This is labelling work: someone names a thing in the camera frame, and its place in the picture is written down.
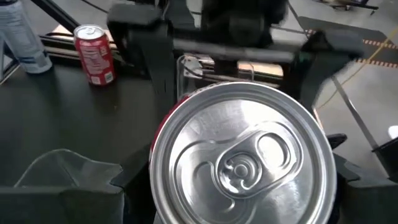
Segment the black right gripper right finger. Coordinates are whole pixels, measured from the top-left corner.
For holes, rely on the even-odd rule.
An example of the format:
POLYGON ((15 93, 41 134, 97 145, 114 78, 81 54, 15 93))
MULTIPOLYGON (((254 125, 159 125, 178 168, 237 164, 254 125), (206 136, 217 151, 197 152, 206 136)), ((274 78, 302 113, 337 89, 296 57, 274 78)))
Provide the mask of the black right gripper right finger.
POLYGON ((387 177, 373 175, 335 154, 336 200, 328 223, 397 223, 397 139, 373 150, 387 177))

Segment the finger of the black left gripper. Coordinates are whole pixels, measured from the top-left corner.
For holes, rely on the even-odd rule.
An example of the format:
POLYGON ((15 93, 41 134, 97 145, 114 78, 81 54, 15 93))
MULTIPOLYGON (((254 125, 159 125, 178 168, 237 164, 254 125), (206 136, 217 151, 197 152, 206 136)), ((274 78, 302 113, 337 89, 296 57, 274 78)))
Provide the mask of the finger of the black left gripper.
POLYGON ((350 30, 318 30, 284 68, 283 92, 311 109, 326 79, 364 54, 363 40, 350 30))
POLYGON ((150 4, 114 3, 107 26, 122 59, 152 80, 158 115, 175 103, 175 62, 169 25, 150 4))

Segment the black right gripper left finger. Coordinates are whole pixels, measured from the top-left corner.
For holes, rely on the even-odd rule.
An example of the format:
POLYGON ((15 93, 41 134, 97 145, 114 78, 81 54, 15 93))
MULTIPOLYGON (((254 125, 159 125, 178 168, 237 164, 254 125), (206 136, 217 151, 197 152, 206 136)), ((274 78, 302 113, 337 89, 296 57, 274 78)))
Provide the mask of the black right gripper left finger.
POLYGON ((152 223, 149 153, 144 146, 115 164, 68 149, 46 152, 1 187, 1 223, 152 223))

